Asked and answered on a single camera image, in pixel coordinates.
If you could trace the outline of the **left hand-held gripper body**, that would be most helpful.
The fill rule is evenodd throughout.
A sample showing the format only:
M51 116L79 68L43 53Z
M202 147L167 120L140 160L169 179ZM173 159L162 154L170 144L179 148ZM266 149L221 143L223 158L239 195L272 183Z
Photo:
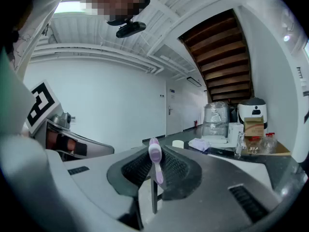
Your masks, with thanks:
M60 155L63 161L102 157L114 153L111 145L88 139L70 130L72 116L63 111L60 101L46 80L38 83L31 93L36 103L26 119L26 125L29 136L38 141L42 147L47 149L46 134L47 131L53 131L76 141L73 152L53 150Z

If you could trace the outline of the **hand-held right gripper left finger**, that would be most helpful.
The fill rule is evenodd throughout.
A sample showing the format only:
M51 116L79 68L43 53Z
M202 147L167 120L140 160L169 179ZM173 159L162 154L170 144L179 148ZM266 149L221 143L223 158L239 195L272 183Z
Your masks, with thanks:
M130 232L143 228L137 198L119 194L108 169L143 147L64 162L35 140L0 138L0 169L23 210L48 232Z

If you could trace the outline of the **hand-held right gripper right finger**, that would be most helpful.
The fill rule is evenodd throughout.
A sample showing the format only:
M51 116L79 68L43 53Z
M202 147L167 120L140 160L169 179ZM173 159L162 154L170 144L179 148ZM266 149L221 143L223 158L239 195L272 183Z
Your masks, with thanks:
M162 201L162 207L145 226L146 232L239 232L269 215L281 202L270 184L266 167L167 146L197 163L201 170L174 191L194 191L184 199Z

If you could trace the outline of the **person's left hand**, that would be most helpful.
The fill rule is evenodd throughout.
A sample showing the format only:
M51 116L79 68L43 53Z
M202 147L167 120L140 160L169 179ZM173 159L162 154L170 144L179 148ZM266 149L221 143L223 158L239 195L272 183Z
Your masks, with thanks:
M76 147L76 141L53 131L47 131L46 148L52 150L62 150L73 152Z

